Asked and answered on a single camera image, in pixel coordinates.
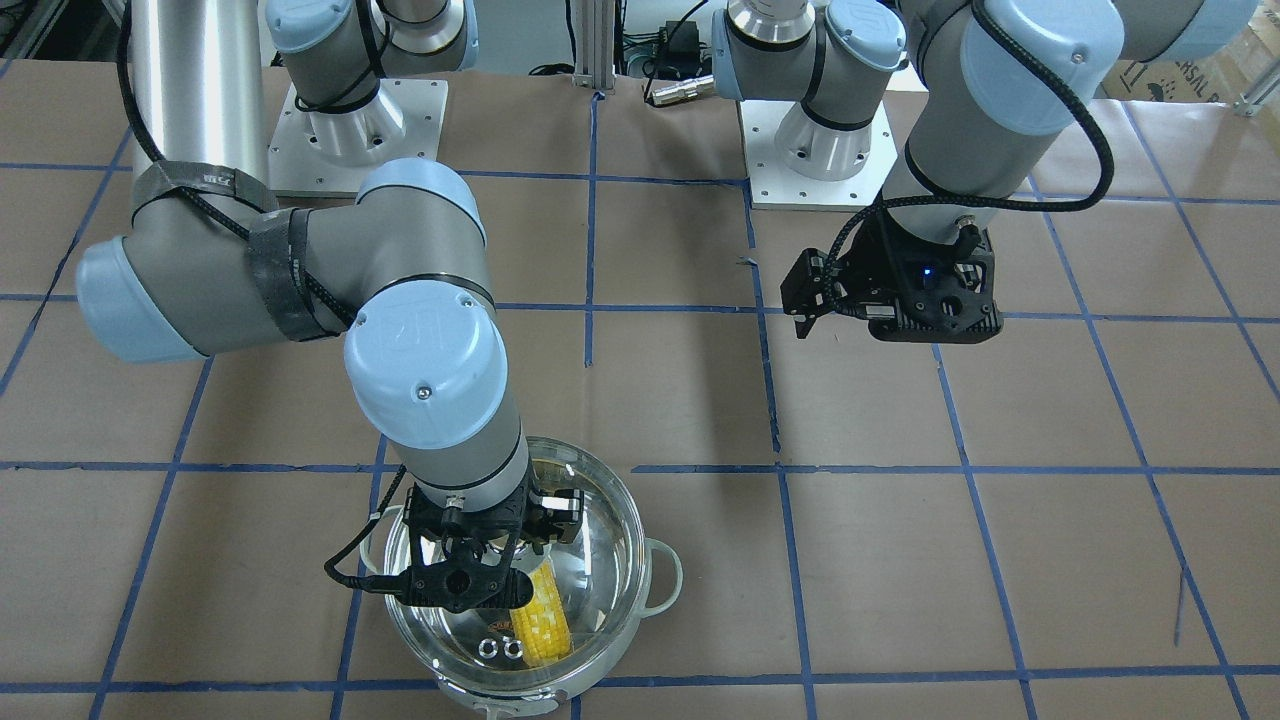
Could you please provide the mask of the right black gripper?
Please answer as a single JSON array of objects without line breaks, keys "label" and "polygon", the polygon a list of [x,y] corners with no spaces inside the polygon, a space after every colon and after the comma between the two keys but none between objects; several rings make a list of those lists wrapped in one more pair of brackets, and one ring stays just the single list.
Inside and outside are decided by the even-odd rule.
[{"label": "right black gripper", "polygon": [[480,511],[440,506],[415,486],[406,495],[406,538],[410,557],[442,561],[457,550],[502,553],[515,546],[515,557],[541,557],[547,551],[547,493],[538,486],[520,486],[499,503]]}]

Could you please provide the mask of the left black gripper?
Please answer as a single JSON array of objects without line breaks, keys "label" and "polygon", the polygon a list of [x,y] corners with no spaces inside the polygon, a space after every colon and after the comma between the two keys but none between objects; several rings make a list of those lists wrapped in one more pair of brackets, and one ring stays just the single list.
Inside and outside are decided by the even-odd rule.
[{"label": "left black gripper", "polygon": [[879,210],[859,225],[842,256],[801,251],[780,284],[796,338],[805,340],[828,313],[867,322],[988,322],[989,236],[972,215],[954,229],[952,243],[934,243]]}]

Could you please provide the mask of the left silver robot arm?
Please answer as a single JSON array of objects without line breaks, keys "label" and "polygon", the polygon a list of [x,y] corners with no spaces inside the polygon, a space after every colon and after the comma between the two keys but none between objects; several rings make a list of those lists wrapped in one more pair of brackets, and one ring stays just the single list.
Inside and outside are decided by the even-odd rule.
[{"label": "left silver robot arm", "polygon": [[783,279],[805,338],[820,316],[884,342],[996,337],[998,210],[1083,211],[1115,160],[1088,113],[1121,59],[1178,61],[1230,44],[1253,1],[730,1],[714,17],[721,96],[791,101],[788,164],[815,176],[820,141],[865,145],[890,77],[913,67],[925,106],[882,188],[827,252]]}]

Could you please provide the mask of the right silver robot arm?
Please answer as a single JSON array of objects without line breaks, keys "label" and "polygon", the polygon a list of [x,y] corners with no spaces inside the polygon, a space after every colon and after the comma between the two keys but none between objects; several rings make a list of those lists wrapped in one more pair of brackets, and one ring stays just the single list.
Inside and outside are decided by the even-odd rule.
[{"label": "right silver robot arm", "polygon": [[99,342],[128,363],[343,337],[367,419],[443,516],[436,533],[547,543],[475,197],[398,158],[343,208],[280,208],[259,137],[247,1],[128,1],[116,78],[142,158],[128,234],[76,272]]}]

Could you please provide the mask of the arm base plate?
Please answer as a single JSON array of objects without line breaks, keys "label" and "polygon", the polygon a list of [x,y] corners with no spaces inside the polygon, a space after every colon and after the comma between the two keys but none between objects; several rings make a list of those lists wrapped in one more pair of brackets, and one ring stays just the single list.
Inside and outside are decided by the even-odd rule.
[{"label": "arm base plate", "polygon": [[819,126],[797,102],[748,100],[739,106],[755,208],[856,211],[876,199],[896,163],[883,106],[855,131]]}]

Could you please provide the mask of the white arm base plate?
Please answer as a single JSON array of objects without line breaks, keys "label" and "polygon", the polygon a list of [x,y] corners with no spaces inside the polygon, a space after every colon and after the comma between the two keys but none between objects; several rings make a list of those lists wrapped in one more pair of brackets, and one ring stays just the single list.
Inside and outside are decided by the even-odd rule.
[{"label": "white arm base plate", "polygon": [[383,79],[355,111],[303,113],[291,86],[268,145],[269,188],[279,197],[352,199],[387,161],[436,159],[448,95],[444,79]]}]

